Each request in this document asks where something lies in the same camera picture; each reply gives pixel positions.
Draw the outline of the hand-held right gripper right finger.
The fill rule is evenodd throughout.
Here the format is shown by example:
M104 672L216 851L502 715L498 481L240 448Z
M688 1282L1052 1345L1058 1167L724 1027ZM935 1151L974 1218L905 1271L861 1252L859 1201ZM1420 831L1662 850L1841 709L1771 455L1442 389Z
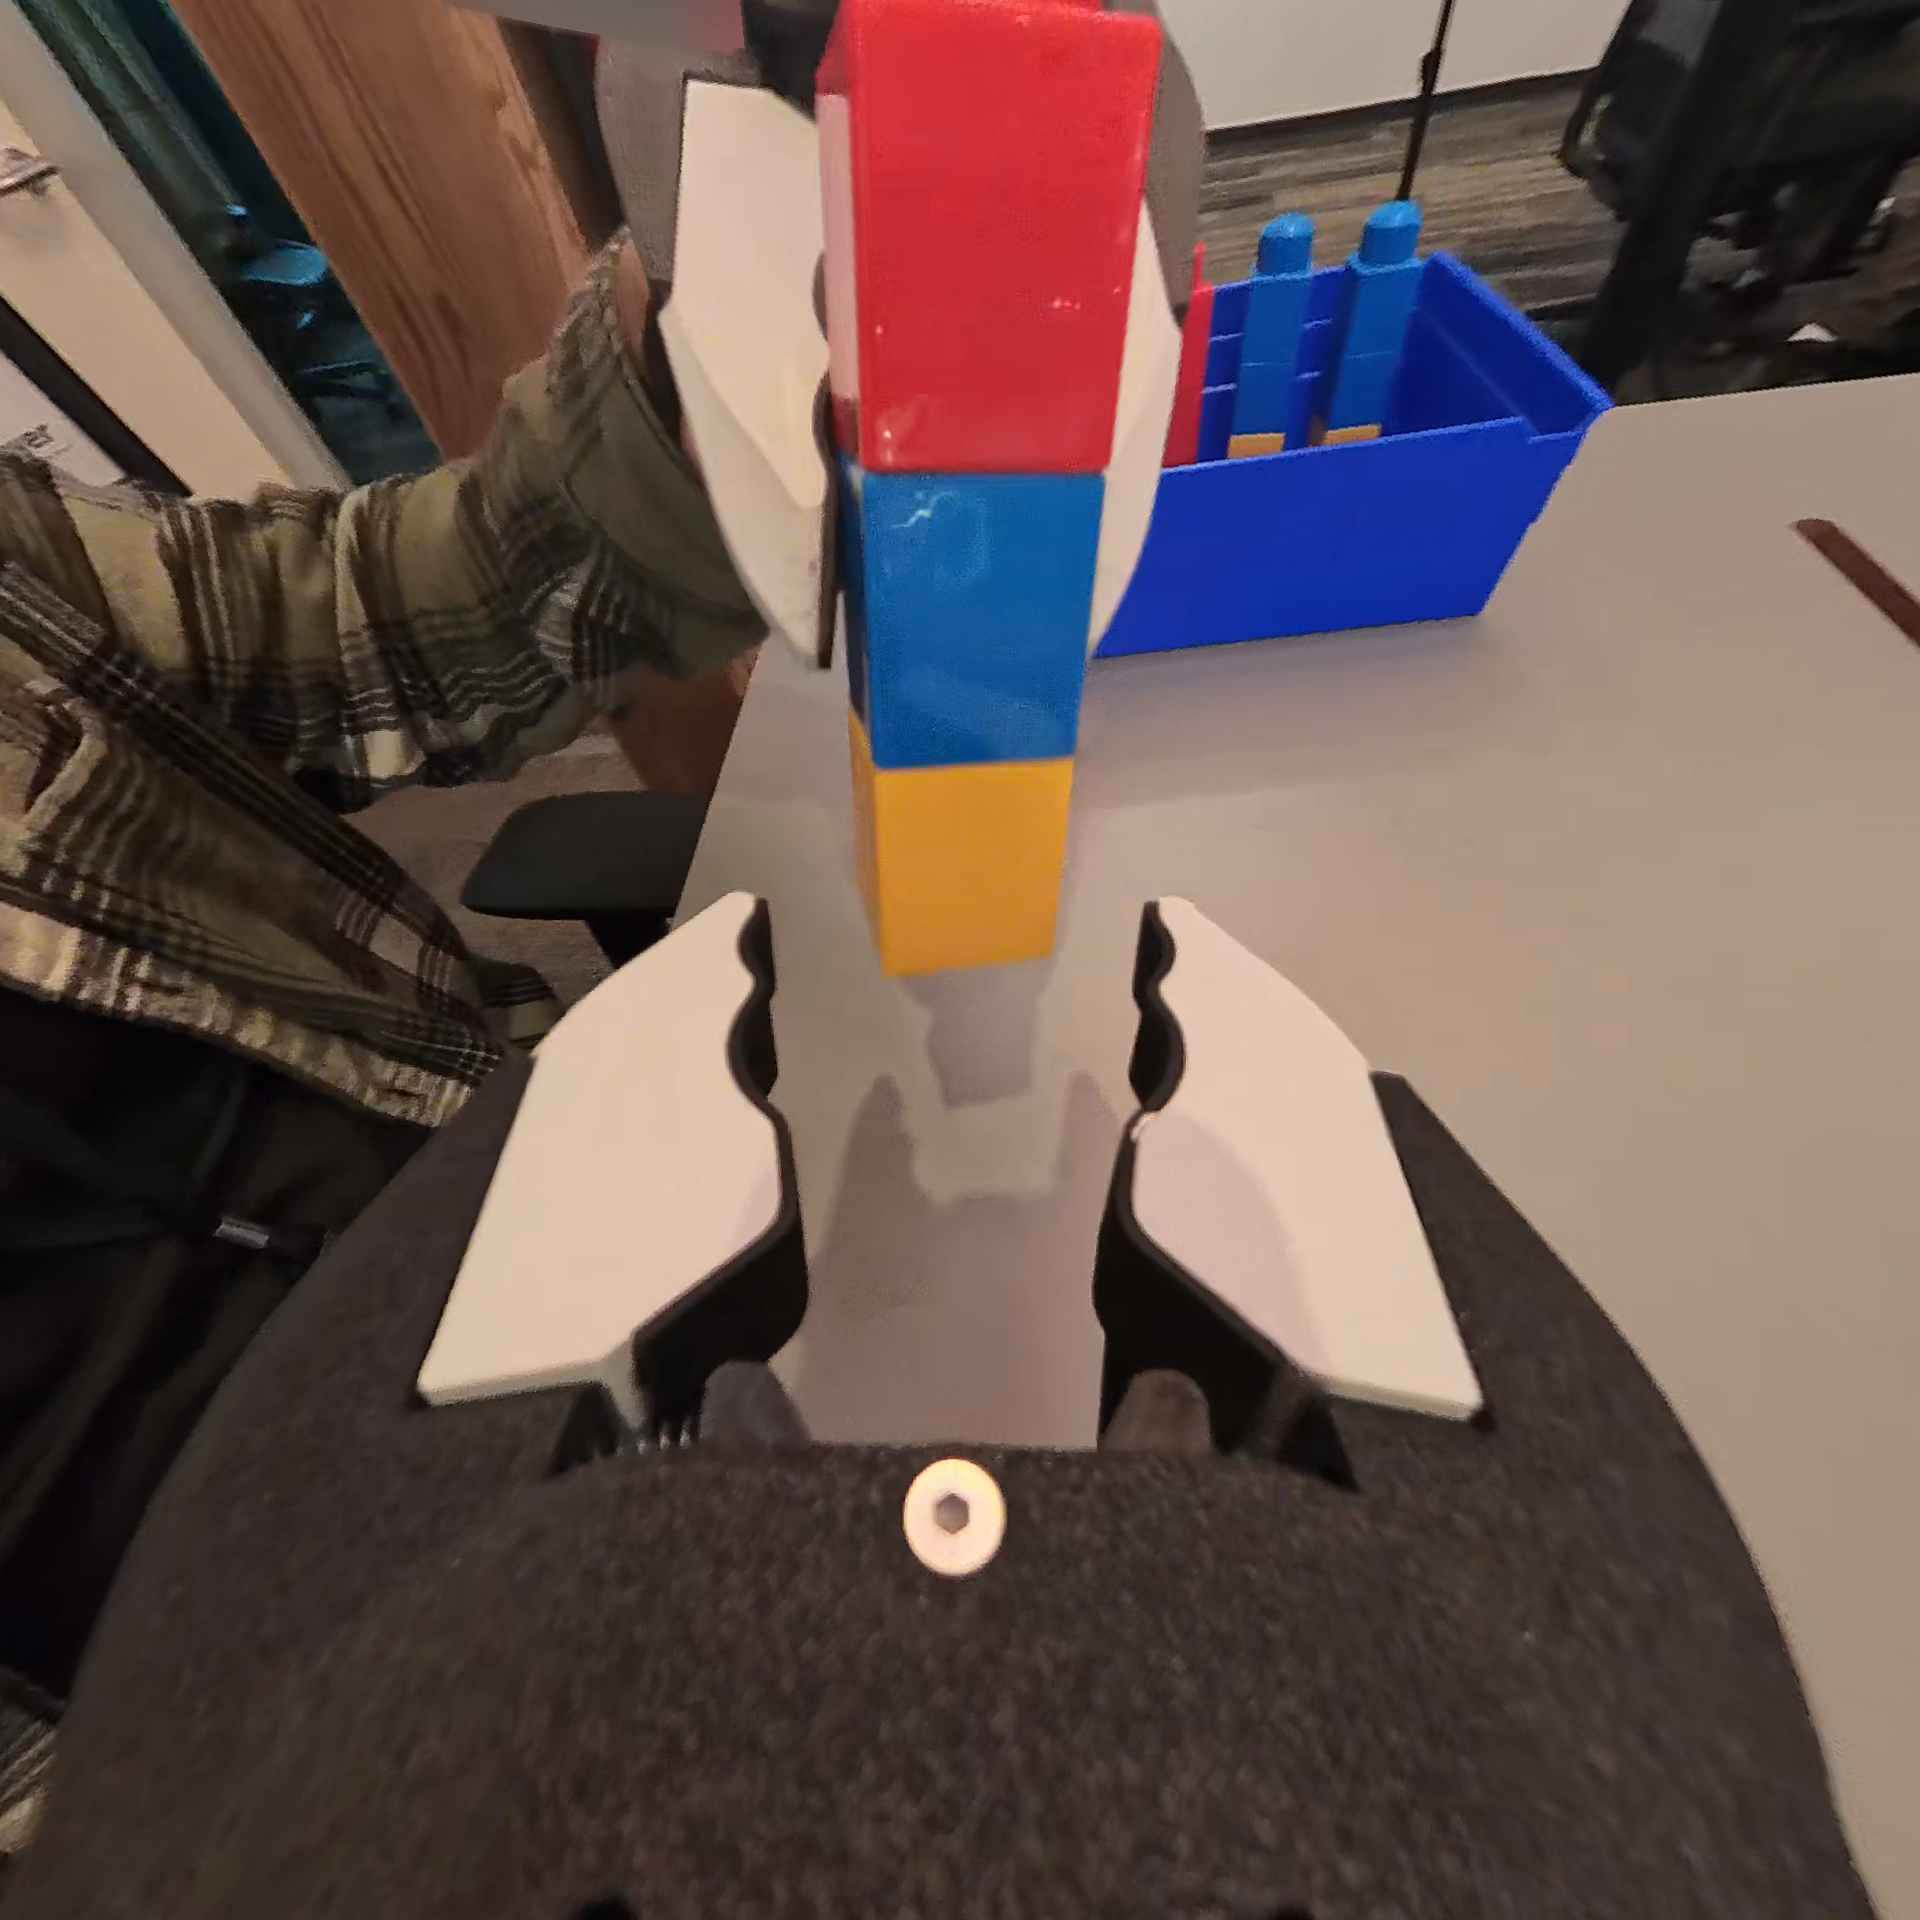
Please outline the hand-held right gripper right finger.
M1374 1073L1187 901L1142 909L1097 1226L1102 1450L1334 1450L1334 1405L1476 1429L1485 1390Z

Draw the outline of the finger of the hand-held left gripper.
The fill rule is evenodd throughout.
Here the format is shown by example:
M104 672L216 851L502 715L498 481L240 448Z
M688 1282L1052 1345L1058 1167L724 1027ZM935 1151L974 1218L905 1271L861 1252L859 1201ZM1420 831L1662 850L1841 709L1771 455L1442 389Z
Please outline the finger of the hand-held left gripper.
M820 279L812 120L758 86L688 80L661 331L733 566L768 637L815 670L839 622Z
M1136 7L1136 12L1160 28L1160 80L1117 377L1116 446L1102 473L1093 644L1101 644L1116 622L1160 496L1193 300L1207 161L1204 106L1181 44L1160 7Z

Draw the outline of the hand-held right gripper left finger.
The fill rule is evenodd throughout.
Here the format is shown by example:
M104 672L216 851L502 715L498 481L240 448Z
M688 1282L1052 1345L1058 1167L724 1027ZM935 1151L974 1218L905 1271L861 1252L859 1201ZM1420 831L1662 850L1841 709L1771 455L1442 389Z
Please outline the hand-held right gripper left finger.
M767 1363L808 1271L780 1055L771 909L728 894L540 1044L442 1320L428 1405L595 1388L688 1441L709 1376Z

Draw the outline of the red mega block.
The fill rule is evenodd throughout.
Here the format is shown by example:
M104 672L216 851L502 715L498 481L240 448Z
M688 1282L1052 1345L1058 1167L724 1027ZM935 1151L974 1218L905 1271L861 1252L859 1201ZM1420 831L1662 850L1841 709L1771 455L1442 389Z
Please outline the red mega block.
M828 395L861 470L1107 465L1161 41L1107 6L839 6Z

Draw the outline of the cluster of block towers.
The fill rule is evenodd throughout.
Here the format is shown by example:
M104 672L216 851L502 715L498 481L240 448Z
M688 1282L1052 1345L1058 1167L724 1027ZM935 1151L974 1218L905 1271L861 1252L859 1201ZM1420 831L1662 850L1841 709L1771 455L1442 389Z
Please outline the cluster of block towers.
M1419 201L1384 201L1323 273L1312 218L1284 213L1247 279L1213 287L1198 273L1165 468L1378 439L1427 275L1420 234Z

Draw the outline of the blue plastic bin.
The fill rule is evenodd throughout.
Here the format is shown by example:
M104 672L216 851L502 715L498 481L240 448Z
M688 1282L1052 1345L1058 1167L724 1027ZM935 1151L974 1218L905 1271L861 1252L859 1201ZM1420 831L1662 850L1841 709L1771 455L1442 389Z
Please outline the blue plastic bin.
M1101 661L1476 615L1607 394L1447 251L1381 438L1230 459L1251 282L1213 289L1198 460L1167 465Z

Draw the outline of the person's left forearm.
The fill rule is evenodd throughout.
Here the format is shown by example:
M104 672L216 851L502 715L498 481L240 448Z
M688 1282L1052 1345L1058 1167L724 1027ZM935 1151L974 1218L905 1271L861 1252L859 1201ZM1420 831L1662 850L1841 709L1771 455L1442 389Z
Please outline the person's left forearm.
M626 227L468 459L248 500L86 487L20 454L2 481L7 824L54 780L86 667L352 813L506 780L643 679L698 683L768 637Z

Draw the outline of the thin black pole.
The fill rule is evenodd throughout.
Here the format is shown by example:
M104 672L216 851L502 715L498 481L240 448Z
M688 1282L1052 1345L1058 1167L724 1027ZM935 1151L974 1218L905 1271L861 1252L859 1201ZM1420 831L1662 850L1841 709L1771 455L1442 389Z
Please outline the thin black pole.
M1438 3L1433 23L1432 23L1432 41L1424 56L1419 60L1419 90L1411 103L1405 152L1402 152L1402 165L1401 165L1397 186L1392 197L1394 201L1415 199L1419 172L1427 155L1427 141L1428 141L1428 129L1432 129L1432 120L1433 120L1433 108L1438 98L1442 69L1444 69L1444 60L1450 51L1454 10L1458 10L1454 0Z

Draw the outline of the person's body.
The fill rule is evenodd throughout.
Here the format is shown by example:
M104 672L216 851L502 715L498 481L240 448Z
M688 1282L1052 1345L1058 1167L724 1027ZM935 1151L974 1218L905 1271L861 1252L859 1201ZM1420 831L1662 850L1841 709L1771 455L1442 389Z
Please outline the person's body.
M5 1855L207 1403L553 1018L349 793L98 633L5 619Z

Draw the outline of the white cabinet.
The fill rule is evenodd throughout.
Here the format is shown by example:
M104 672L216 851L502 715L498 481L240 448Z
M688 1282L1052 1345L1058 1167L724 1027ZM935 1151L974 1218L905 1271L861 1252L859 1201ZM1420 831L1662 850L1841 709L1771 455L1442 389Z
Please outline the white cabinet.
M323 446L216 282L18 6L2 6L5 300L186 492L343 490Z

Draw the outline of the wooden post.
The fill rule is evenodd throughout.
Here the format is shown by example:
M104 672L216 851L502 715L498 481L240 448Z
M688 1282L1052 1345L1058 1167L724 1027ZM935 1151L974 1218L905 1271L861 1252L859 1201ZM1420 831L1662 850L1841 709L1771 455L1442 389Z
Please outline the wooden post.
M553 41L445 3L177 12L445 459L618 219Z

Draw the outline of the black chair frame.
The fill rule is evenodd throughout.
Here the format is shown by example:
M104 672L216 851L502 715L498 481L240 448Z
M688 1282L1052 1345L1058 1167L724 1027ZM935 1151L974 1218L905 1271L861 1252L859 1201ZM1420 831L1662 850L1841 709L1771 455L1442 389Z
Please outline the black chair frame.
M1671 349L1863 265L1918 155L1911 3L1634 3L1560 165L1621 222L1573 358L1621 395Z

